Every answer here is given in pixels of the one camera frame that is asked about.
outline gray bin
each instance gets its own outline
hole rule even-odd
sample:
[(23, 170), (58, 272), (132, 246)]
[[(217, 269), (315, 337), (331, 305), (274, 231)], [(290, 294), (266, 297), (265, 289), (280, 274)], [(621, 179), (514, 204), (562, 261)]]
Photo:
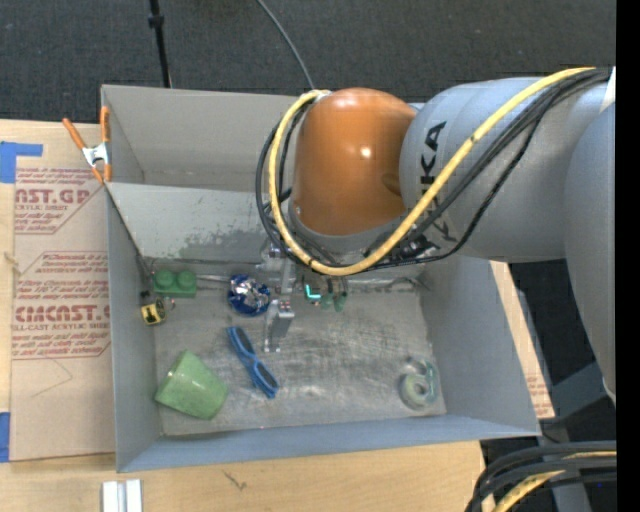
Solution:
[[(183, 299), (193, 302), (178, 304), (175, 318), (180, 320), (172, 330), (145, 325), (139, 310), (145, 289), (141, 257), (217, 275), (255, 267), (265, 240), (252, 201), (255, 165), (267, 134), (292, 98), (104, 86), (102, 99), (111, 110), (112, 129), (114, 178), (108, 185), (107, 223), (118, 471), (539, 434), (490, 264), (464, 256), (424, 269), (425, 285), (411, 295), (419, 318), (407, 316), (396, 300), (400, 295), (393, 292), (389, 300), (379, 291), (368, 297), (366, 290), (354, 298), (354, 304), (370, 300), (367, 314), (390, 326), (386, 333), (398, 346), (403, 339), (396, 339), (397, 333), (423, 326), (423, 332), (413, 334), (424, 340), (424, 353), (437, 362), (446, 413), (376, 418), (358, 409), (353, 418), (343, 410), (330, 421), (307, 421), (319, 417), (316, 406), (301, 410), (295, 421), (284, 418), (269, 428), (236, 425), (206, 434), (192, 424), (171, 423), (153, 400), (165, 371), (158, 362), (203, 337), (198, 319), (207, 311), (207, 325), (220, 332), (229, 313), (224, 300), (212, 298), (213, 291)], [(191, 321), (189, 312), (198, 308), (204, 313)], [(298, 311), (293, 325), (314, 321), (303, 305)], [(402, 325), (396, 321), (401, 318), (406, 319)], [(295, 348), (287, 339), (285, 357)], [(227, 366), (225, 362), (219, 371)], [(313, 364), (299, 366), (313, 375)], [(384, 375), (382, 366), (378, 370)], [(234, 379), (236, 374), (242, 372), (227, 376)], [(363, 379), (377, 377), (365, 372)], [(256, 402), (255, 410), (260, 407)], [(251, 418), (252, 410), (246, 414)], [(176, 425), (184, 425), (183, 435), (176, 435)]]

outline cardboard sheet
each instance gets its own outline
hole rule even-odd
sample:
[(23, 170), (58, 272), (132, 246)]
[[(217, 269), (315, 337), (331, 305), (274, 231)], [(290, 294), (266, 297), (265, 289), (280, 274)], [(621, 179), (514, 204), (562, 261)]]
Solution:
[(113, 451), (105, 191), (62, 124), (2, 121), (0, 138), (44, 145), (16, 169), (9, 457)]

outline metal bracket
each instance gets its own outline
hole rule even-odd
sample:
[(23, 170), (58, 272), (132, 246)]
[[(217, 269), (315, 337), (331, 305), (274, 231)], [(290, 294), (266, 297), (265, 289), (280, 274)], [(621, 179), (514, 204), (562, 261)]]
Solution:
[(142, 480), (103, 482), (102, 512), (142, 512)]

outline yellow cable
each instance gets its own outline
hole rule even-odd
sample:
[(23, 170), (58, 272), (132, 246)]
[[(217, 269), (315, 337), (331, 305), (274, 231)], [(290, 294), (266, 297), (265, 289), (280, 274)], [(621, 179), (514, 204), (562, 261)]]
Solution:
[(515, 96), (513, 96), (510, 100), (508, 100), (504, 105), (502, 105), (498, 110), (496, 110), (493, 114), (491, 114), (469, 137), (467, 140), (463, 142), (460, 148), (456, 151), (456, 153), (451, 157), (451, 159), (444, 166), (440, 174), (438, 174), (437, 178), (429, 187), (429, 189), (425, 192), (425, 194), (420, 198), (416, 206), (409, 212), (407, 217), (402, 221), (402, 223), (396, 228), (396, 230), (389, 236), (389, 238), (380, 245), (372, 254), (362, 259), (361, 261), (354, 263), (353, 265), (349, 265), (346, 267), (332, 267), (328, 265), (324, 265), (319, 261), (313, 259), (313, 257), (308, 254), (293, 238), (291, 233), (289, 232), (284, 219), (282, 218), (282, 212), (280, 210), (280, 204), (278, 202), (278, 194), (276, 190), (276, 168), (277, 168), (277, 155), (278, 150), (280, 148), (280, 144), (282, 143), (282, 137), (285, 131), (286, 126), (289, 124), (289, 121), (293, 118), (293, 116), (298, 112), (298, 110), (305, 104), (307, 101), (311, 99), (317, 99), (319, 96), (325, 95), (328, 91), (310, 91), (308, 93), (303, 94), (285, 113), (282, 121), (276, 130), (276, 134), (273, 139), (273, 145), (271, 147), (271, 152), (269, 153), (269, 167), (268, 167), (268, 176), (269, 176), (269, 196), (271, 201), (271, 209), (273, 211), (274, 220), (276, 225), (278, 226), (278, 231), (282, 236), (285, 244), (291, 249), (293, 254), (295, 254), (302, 262), (304, 262), (307, 266), (311, 267), (313, 270), (320, 272), (321, 274), (327, 274), (331, 276), (348, 276), (351, 274), (357, 274), (358, 272), (362, 272), (363, 270), (368, 269), (372, 265), (375, 265), (378, 261), (380, 261), (393, 247), (402, 240), (402, 238), (408, 233), (413, 224), (418, 220), (420, 215), (429, 207), (431, 201), (436, 196), (436, 194), (442, 189), (442, 187), (447, 183), (453, 172), (456, 170), (460, 162), (469, 154), (473, 146), (482, 139), (488, 132), (491, 130), (501, 119), (503, 119), (509, 112), (514, 110), (518, 105), (520, 105), (527, 98), (533, 96), (537, 92), (541, 91), (545, 87), (548, 87), (556, 82), (564, 80), (570, 76), (581, 73), (588, 69), (593, 69), (592, 67), (584, 67), (584, 68), (573, 68), (567, 69), (564, 71), (560, 71), (558, 73), (554, 73), (553, 75), (544, 77), (532, 85), (526, 87)]
[[(581, 452), (575, 453), (564, 459), (576, 459), (582, 457), (610, 457), (616, 455), (615, 451), (602, 451), (602, 452)], [(500, 502), (495, 506), (492, 512), (508, 512), (511, 507), (518, 503), (522, 498), (527, 496), (531, 491), (537, 489), (545, 482), (550, 480), (556, 475), (564, 473), (564, 469), (557, 471), (548, 471), (546, 473), (538, 473), (537, 475), (531, 475), (525, 478), (522, 482), (511, 489), (507, 494), (503, 496)]]

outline bin floor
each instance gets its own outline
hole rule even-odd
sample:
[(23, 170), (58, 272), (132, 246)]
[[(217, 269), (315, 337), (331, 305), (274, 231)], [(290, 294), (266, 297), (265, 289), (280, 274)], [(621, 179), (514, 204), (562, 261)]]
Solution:
[[(416, 373), (409, 357), (427, 359), (437, 368), (419, 290), (352, 291), (341, 313), (294, 296), (296, 317), (280, 340), (281, 351), (265, 353), (264, 316), (236, 314), (226, 302), (226, 288), (209, 286), (195, 299), (177, 299), (167, 320), (153, 328), (157, 378), (160, 382), (180, 352), (189, 349), (227, 383), (229, 395), (212, 420), (159, 405), (165, 435), (446, 413), (441, 393), (420, 411), (407, 407), (399, 395), (402, 376)], [(278, 379), (275, 399), (253, 386), (225, 332), (232, 325), (245, 329), (258, 357)]]

